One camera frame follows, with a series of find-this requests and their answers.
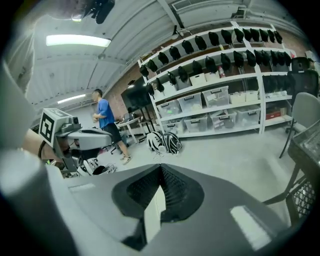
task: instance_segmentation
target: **red box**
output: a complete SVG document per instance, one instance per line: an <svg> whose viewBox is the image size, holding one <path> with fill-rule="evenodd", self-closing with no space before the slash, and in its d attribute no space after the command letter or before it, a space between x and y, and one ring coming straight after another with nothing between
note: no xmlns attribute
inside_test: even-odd
<svg viewBox="0 0 320 256"><path fill-rule="evenodd" d="M281 112L280 111L276 111L276 112L272 112L272 113L266 114L265 115L265 120L269 120L269 119L272 119L272 118L278 118L278 117L281 117Z"/></svg>

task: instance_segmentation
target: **brick wall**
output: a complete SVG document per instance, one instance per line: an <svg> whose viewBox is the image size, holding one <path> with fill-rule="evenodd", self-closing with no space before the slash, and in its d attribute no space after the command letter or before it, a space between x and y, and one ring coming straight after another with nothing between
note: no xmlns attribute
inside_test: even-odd
<svg viewBox="0 0 320 256"><path fill-rule="evenodd" d="M286 48L292 49L297 54L297 57L305 57L305 52L311 50L311 46L309 43L301 40L297 36L278 29L280 35L283 38L283 42ZM266 43L265 47L275 47L274 43ZM128 83L131 80L137 80L141 77L139 72L138 64L134 65L115 85L114 87L107 93L105 98L109 101L112 112L115 118L122 117L125 113L127 113L127 109L124 101L122 100L121 93L127 89ZM148 108L150 111L153 110L153 107L150 106ZM155 114L150 113L151 118L154 119Z"/></svg>

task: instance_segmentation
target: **gray chair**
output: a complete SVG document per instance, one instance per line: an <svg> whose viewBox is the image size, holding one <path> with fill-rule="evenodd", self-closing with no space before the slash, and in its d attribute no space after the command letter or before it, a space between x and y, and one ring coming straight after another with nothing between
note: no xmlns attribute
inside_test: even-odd
<svg viewBox="0 0 320 256"><path fill-rule="evenodd" d="M318 120L320 120L320 101L310 93L298 93L292 107L292 121L288 138L279 158L282 158L284 155L293 130L295 133L300 133L315 124Z"/></svg>

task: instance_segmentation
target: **fluorescent light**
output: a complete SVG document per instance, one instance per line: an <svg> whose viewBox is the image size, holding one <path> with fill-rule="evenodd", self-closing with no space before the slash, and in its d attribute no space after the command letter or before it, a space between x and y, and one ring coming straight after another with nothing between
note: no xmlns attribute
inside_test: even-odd
<svg viewBox="0 0 320 256"><path fill-rule="evenodd" d="M81 34L53 34L46 37L47 46L90 45L108 47L110 42L111 40L109 39Z"/></svg>
<svg viewBox="0 0 320 256"><path fill-rule="evenodd" d="M58 104L64 103L64 102L67 102L67 101L71 101L71 100L74 100L74 99L82 98L84 96L86 96L86 95L82 94L82 95L74 96L74 97L71 97L71 98L66 98L66 99L58 101Z"/></svg>

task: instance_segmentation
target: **white shelving unit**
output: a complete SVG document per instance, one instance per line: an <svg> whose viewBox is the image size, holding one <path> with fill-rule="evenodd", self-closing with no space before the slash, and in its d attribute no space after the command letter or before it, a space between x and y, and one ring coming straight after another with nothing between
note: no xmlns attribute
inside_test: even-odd
<svg viewBox="0 0 320 256"><path fill-rule="evenodd" d="M165 53L166 56L169 58L169 60L171 60L171 62L169 62L168 65L170 64L174 64L174 61L171 59L171 56L169 54L169 49L171 46L175 46L179 49L179 52L181 54L181 58L183 58L183 56L186 56L184 49L181 46L181 43L184 40L190 41L195 52L198 49L197 45L195 44L195 40L194 38L196 36L202 36L202 37L207 37L208 33L211 32L215 32L219 35L219 41L224 42L224 40L221 38L221 30L228 30L230 31L233 35L232 35L232 39L233 42L236 40L236 37L234 35L234 28L238 28L240 30L244 29L262 29L262 30L272 30L275 31L275 28L273 25L270 25L270 28L266 28L266 27L240 27L238 26L238 24L236 22L232 22L232 27L224 27L224 28L217 28L217 29L213 29L213 30L209 30L209 31L205 31L205 32L201 32L198 34L194 34L191 35L189 37L186 37L182 40L179 40L169 46L167 46L166 48L163 48L161 50L161 52ZM225 49L225 50L219 50L216 52L211 52L208 54L204 54L201 56L197 56L195 58L192 59L188 59L184 62L181 62L179 64L176 64L173 67L168 68L167 70L156 74L155 76L147 79L146 77L144 78L145 83L152 83L156 80L156 78L159 78L160 81L162 83L165 83L168 81L168 72L173 73L175 76L178 76L178 67L183 67L188 73L192 70L192 63L193 61L197 61L199 62L202 67L205 66L205 59L207 56L213 58L215 60L215 64L217 66L219 66L221 64L221 53L226 54L231 62L234 62L234 56L233 56L233 52L237 51L239 53L245 53L246 50L251 51L252 53L254 53L254 50L257 51L261 51L264 50L265 52L267 52L269 55L270 51L274 51L274 52L287 52L289 55L292 54L296 54L293 50L291 49L287 49L284 47L284 44L281 45L282 48L270 48L270 47L252 47L251 44L245 40L245 38L243 38L243 43L245 45L245 47L241 47L241 48L231 48L231 49ZM149 60L153 60L156 65L158 66L158 69L162 69L165 66L160 63L160 61L158 60L158 55L159 52L157 52L156 54L154 54L153 56L149 57L148 59L146 59L145 61L140 61L138 60L138 64L141 67L142 65L146 65L148 63ZM185 117L189 117L189 116L194 116L194 115L200 115L200 114L206 114L206 113L212 113L215 111L219 111L219 110L227 110L227 109L233 109L233 108L238 108L238 107L243 107L243 106L250 106L250 105L260 105L260 122L259 124L256 125L251 125L251 126L237 126L237 124L235 124L235 126L233 128L230 129L224 129L221 131L216 131L214 130L212 127L208 127L207 131L203 131L203 132L184 132L182 134L178 134L178 136L180 138L185 138L185 137L198 137L198 136L210 136L210 135L218 135L218 134L226 134L226 133L235 133L235 132L241 132L241 131L248 131L248 130L259 130L260 134L263 134L265 131L265 127L267 126L272 126L272 125L276 125L276 124L280 124L280 123L284 123L284 122L290 122L291 121L291 117L289 115L284 115L284 116L280 116L280 117L276 117L270 120L266 120L266 103L269 102L275 102L275 101L284 101L284 100L290 100L292 98L291 95L286 95L286 96L275 96L275 97L271 97L271 98L266 98L265 97L265 90L264 90L264 84L263 84L263 76L285 76L288 72L287 71L283 71L283 72L261 72L260 67L258 65L256 65L254 67L254 71L253 73L245 73L245 74L238 74L238 75L233 75L233 76L228 76L228 77L224 77L224 78L219 78L216 79L214 81L210 81L210 82L205 82L202 83L198 86L189 86L187 88L178 90L170 95L164 95L162 98L157 98L156 100L153 99L153 97L151 97L151 102L156 114L157 119L159 120L159 124L161 127L162 132L164 132L164 128L162 123L163 122L167 122L169 120L175 120L175 119L180 119L180 118L185 118ZM191 94L194 91L197 92L203 92L205 90L207 90L209 87L212 88L213 86L215 87L221 87L221 86L225 86L227 83L230 82L234 82L234 81L243 81L245 79L249 79L249 78L255 78L257 80L257 84L258 84L258 91L259 91L259 100L255 100L255 101L246 101L243 103L239 103L239 104L228 104L228 105L223 105L223 106L215 106L215 107L204 107L203 109L198 109L198 110L193 110L191 112L181 112L179 114L175 114L175 115L171 115L171 116L166 116L166 117L160 117L160 114L158 112L157 109L157 105L160 103L164 103L164 102L169 102L173 99L177 99L180 96L183 97L185 95Z"/></svg>

